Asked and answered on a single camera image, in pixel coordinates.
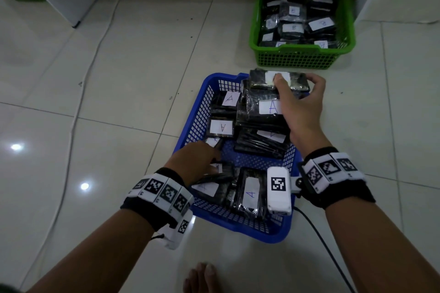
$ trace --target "wrist strap with markers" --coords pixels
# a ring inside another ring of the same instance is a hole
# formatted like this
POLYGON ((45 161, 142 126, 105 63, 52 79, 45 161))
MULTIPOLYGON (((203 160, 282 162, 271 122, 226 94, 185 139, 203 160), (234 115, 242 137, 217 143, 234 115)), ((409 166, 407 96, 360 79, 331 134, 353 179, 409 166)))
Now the wrist strap with markers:
POLYGON ((376 202, 366 186, 365 175, 346 153, 325 147, 309 154, 298 168, 307 190, 316 194, 323 208, 348 197, 376 202))
POLYGON ((155 231, 166 224, 173 228, 194 201, 182 178, 173 170, 161 168, 144 176, 132 190, 121 209, 130 209, 145 218, 155 231))

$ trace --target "bare foot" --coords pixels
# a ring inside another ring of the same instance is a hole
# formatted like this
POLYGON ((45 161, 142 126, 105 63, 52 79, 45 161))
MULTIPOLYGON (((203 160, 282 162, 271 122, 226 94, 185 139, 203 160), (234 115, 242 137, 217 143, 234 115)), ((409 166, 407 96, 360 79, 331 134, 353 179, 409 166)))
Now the bare foot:
POLYGON ((216 268, 212 264, 198 263, 184 280, 184 293, 222 293, 216 268))

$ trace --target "stack of black packages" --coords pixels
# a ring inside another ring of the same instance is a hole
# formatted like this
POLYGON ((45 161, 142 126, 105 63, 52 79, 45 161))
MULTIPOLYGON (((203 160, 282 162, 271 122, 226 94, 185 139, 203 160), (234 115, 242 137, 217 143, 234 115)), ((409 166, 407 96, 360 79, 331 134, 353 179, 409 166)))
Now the stack of black packages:
POLYGON ((263 0, 259 45, 315 44, 336 49, 336 0, 263 0))
MULTIPOLYGON (((283 118, 273 84, 276 71, 255 69, 243 80, 240 92, 215 92, 209 106, 206 142, 218 149, 232 142, 235 152, 282 160, 290 147, 289 127, 283 118)), ((280 72, 298 98, 309 92, 304 73, 280 72)), ((212 163, 218 173, 205 175, 190 189, 198 198, 227 207, 253 220, 267 212, 267 172, 212 163)))

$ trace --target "basket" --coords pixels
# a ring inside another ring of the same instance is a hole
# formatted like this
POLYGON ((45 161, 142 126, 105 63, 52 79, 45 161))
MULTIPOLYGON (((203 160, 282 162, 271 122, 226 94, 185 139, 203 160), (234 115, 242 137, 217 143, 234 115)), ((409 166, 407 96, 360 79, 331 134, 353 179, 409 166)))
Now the basket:
POLYGON ((304 44, 284 44, 277 48, 258 46, 262 3, 263 0, 256 1, 249 38, 249 46, 255 52, 256 63, 259 66, 327 69, 340 55, 349 53, 356 45, 353 2, 338 0, 335 14, 337 49, 322 49, 316 45, 304 44))
MULTIPOLYGON (((204 139, 209 117, 209 105, 214 92, 218 90, 239 92, 241 80, 248 77, 249 75, 245 73, 239 75, 214 73, 208 76, 201 85, 174 151, 178 151, 187 143, 204 139)), ((231 161, 238 167, 264 170, 271 166, 285 166, 289 168, 291 176, 298 176, 299 174, 296 163, 301 158, 293 145, 290 146, 283 160, 276 160, 257 155, 236 153, 233 149, 233 143, 233 140, 225 141, 222 148, 222 160, 231 161)), ((295 196, 292 195, 292 206, 294 201, 295 196)), ((195 197, 191 210, 197 217, 266 243, 278 243, 284 240, 289 234, 292 222, 292 215, 284 217, 268 215, 270 217, 264 222, 250 220, 197 197, 195 197)))

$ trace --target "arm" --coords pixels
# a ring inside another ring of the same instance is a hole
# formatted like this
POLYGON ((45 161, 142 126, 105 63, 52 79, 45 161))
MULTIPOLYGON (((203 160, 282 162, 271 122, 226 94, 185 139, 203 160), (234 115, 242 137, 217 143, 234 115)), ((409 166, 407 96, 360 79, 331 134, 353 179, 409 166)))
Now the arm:
MULTIPOLYGON (((203 142, 190 143, 165 164, 186 186, 204 173, 213 173, 212 159, 220 153, 203 142)), ((145 217, 130 209, 120 209, 53 269, 41 278, 29 293, 118 292, 154 233, 154 226, 164 226, 160 214, 145 217)))
MULTIPOLYGON (((302 100, 293 96, 282 76, 274 78, 290 139, 303 157, 332 146, 319 123, 326 82, 316 74, 307 74, 307 78, 315 87, 302 100)), ((313 196, 304 196, 319 204, 313 196)), ((347 197, 325 211, 360 293, 440 292, 438 273, 375 203, 347 197)))

